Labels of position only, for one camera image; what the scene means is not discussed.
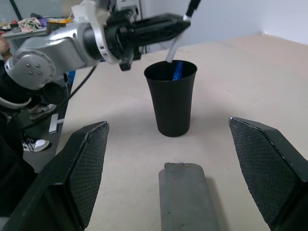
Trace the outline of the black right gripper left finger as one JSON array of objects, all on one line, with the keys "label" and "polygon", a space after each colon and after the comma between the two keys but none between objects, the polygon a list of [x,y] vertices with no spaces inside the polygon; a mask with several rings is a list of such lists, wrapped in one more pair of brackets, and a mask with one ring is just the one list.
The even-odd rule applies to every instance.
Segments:
[{"label": "black right gripper left finger", "polygon": [[109,123],[75,131],[0,231],[84,231],[101,184]]}]

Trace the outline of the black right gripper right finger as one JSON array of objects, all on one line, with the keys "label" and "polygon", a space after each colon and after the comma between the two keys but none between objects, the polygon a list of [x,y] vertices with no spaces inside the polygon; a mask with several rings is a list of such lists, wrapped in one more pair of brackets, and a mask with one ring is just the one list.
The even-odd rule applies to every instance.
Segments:
[{"label": "black right gripper right finger", "polygon": [[242,175],[271,231],[308,231],[308,160],[275,128],[231,117]]}]

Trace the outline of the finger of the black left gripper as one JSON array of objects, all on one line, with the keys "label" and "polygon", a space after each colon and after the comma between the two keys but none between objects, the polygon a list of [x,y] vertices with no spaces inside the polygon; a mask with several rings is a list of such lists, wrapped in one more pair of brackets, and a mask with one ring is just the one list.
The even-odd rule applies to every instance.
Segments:
[{"label": "finger of the black left gripper", "polygon": [[133,44],[145,46],[172,40],[190,25],[189,21],[182,20],[141,20],[134,23]]},{"label": "finger of the black left gripper", "polygon": [[171,20],[174,22],[179,22],[183,20],[183,16],[179,14],[174,14],[174,13],[164,13],[164,14],[158,14],[154,16],[149,16],[145,19],[146,21],[167,21]]}]

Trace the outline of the black capped white marker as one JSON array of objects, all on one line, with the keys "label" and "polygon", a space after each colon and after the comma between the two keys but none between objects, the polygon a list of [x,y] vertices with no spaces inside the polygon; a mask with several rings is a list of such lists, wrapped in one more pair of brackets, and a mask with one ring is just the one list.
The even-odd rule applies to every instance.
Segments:
[{"label": "black capped white marker", "polygon": [[[193,16],[193,13],[197,10],[201,0],[191,0],[190,4],[188,6],[186,14],[183,16],[183,22],[189,23],[188,26],[190,26],[191,18]],[[168,55],[166,57],[166,62],[172,63],[174,56],[176,54],[176,51],[180,45],[180,40],[182,39],[184,32],[186,29],[184,29],[183,32],[181,32],[178,36],[175,37],[173,43],[171,44],[171,47],[169,49]]]}]

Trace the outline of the blue capped white marker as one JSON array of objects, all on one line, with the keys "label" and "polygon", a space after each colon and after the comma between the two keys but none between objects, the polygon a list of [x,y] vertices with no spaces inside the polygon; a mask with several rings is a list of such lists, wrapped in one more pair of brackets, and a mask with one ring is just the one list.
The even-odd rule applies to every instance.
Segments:
[{"label": "blue capped white marker", "polygon": [[172,80],[173,81],[180,80],[182,77],[182,71],[183,71],[183,61],[177,61],[177,65]]}]

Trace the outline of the grey background desk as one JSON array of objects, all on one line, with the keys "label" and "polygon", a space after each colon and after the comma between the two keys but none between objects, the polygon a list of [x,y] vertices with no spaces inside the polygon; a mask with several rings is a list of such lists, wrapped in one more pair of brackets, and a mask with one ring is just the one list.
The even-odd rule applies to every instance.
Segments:
[{"label": "grey background desk", "polygon": [[30,37],[36,37],[36,36],[48,36],[51,40],[58,40],[63,38],[69,38],[73,35],[77,34],[77,26],[75,24],[66,24],[65,27],[61,27],[53,32],[51,32],[49,35],[46,35],[46,27],[34,30],[30,33],[25,32],[5,32],[4,34],[0,35],[3,38],[7,40],[11,39],[23,39],[23,38],[30,38]]}]

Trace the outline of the bystander bare hand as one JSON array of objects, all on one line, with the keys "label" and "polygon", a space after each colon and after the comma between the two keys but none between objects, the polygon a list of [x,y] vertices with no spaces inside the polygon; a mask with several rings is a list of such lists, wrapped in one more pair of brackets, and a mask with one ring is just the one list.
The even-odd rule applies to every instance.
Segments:
[{"label": "bystander bare hand", "polygon": [[8,41],[2,36],[0,36],[0,55],[3,57],[4,60],[8,59],[11,56],[10,45]]}]

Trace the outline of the white black sneaker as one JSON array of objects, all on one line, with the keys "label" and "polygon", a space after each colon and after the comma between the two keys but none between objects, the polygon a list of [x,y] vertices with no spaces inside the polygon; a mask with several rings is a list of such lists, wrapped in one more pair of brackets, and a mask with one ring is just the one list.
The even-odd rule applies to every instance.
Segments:
[{"label": "white black sneaker", "polygon": [[53,112],[56,109],[55,104],[39,103],[38,105],[28,108],[29,117],[31,120],[37,120],[47,113]]},{"label": "white black sneaker", "polygon": [[44,139],[24,138],[22,144],[24,151],[37,153],[48,148],[50,142]]}]

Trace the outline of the black yellow box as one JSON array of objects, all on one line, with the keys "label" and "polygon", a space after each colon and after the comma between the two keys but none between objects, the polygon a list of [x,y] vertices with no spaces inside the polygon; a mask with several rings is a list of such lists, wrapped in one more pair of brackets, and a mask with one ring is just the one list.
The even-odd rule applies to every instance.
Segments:
[{"label": "black yellow box", "polygon": [[65,27],[66,23],[65,22],[57,22],[57,21],[52,21],[49,20],[47,22],[47,26],[46,26],[46,35],[49,35],[51,32],[61,28],[61,27]]}]

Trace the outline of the black plastic cup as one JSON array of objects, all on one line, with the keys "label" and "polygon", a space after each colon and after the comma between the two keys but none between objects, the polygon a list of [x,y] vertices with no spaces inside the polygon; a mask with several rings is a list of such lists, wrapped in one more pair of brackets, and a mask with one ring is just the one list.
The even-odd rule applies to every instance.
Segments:
[{"label": "black plastic cup", "polygon": [[147,67],[147,80],[154,106],[158,130],[167,137],[179,137],[188,132],[191,120],[192,95],[197,66],[183,61],[180,80],[173,81],[177,61],[157,62]]}]

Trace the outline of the grey glasses case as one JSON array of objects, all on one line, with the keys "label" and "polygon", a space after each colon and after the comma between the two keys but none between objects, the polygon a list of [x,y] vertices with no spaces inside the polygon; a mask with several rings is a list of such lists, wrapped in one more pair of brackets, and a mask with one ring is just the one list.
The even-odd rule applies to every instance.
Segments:
[{"label": "grey glasses case", "polygon": [[161,231],[220,231],[201,166],[165,163],[158,177]]}]

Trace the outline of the crumpled pale cloth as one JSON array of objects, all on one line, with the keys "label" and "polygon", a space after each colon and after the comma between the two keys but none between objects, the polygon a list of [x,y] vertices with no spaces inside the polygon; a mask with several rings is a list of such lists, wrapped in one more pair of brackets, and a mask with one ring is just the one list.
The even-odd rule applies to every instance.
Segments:
[{"label": "crumpled pale cloth", "polygon": [[35,17],[26,18],[19,21],[18,26],[21,29],[21,31],[25,33],[30,33],[33,32],[34,30],[42,28],[40,21]]}]

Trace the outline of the person in dark clothes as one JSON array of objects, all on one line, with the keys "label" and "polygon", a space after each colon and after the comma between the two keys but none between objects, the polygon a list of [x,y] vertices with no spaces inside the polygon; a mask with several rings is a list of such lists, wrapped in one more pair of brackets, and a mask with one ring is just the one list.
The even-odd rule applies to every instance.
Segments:
[{"label": "person in dark clothes", "polygon": [[[35,96],[35,91],[16,84],[6,73],[4,61],[0,60],[0,98],[12,103],[25,103]],[[0,105],[0,217],[9,217],[37,174],[23,159],[23,139],[31,138],[19,130],[9,119],[11,109]]]}]

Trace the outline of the white metal foot bracket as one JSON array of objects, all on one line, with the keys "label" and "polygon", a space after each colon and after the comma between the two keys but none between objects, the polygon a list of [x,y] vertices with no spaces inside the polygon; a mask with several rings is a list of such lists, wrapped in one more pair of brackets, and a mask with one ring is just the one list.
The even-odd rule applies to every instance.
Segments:
[{"label": "white metal foot bracket", "polygon": [[54,134],[57,133],[58,130],[58,125],[62,124],[64,122],[64,118],[60,119],[59,114],[53,114],[51,116],[51,121],[50,121],[50,127],[49,127],[49,133]]}]

